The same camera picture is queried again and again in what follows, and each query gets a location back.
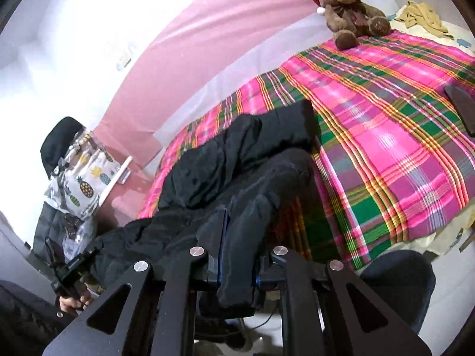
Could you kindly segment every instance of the black jacket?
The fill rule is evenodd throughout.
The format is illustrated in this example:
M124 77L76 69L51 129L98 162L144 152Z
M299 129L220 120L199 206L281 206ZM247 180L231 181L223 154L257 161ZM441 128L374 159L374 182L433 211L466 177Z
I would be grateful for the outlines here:
M165 179L158 212L96 239L102 246L91 273L105 287L138 260L164 277L176 253L221 232L222 307L253 300L252 271L266 232L279 210L315 188L313 161L317 125L312 104L299 101L263 115L241 115L204 145L187 151Z

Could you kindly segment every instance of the hand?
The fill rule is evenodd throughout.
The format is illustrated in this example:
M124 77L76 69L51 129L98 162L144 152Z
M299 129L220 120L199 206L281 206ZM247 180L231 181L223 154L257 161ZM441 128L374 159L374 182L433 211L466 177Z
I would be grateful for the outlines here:
M59 307L61 308L61 310L65 313L69 313L74 317L77 317L76 309L86 309L94 301L94 297L91 296L91 293L89 293L89 291L87 290L86 285L81 284L79 289L79 294L81 295L80 301L72 297L59 298Z

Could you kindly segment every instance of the plastic bag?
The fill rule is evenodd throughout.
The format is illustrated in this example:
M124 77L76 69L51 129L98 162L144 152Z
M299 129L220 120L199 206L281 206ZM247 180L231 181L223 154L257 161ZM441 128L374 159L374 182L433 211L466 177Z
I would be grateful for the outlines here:
M89 245L96 237L97 224L93 218L88 218L76 231L75 239L66 237L63 239L63 252L66 262L71 261Z

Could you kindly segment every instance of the silver bolt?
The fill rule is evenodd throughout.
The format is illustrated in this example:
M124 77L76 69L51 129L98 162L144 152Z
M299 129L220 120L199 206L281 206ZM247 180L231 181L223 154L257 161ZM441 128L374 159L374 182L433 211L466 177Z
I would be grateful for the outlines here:
M205 250L201 246L194 246L189 250L189 254L193 257L201 256L203 253L205 253Z
M338 260L332 260L330 261L330 269L333 271L340 271L343 269L343 263Z
M285 256L289 253L289 250L285 246L276 246L274 247L274 253L278 256Z
M148 263L145 261L137 261L134 263L134 270L135 271L145 271L148 269Z

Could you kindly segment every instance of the black pants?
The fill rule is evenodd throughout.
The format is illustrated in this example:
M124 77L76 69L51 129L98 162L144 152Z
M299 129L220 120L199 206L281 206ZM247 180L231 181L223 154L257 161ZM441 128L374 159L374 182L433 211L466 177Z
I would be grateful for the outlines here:
M436 286L432 265L422 254L410 250L384 254L363 271L361 279L419 334Z
M73 320L22 287L0 280L2 355L41 356L46 346Z

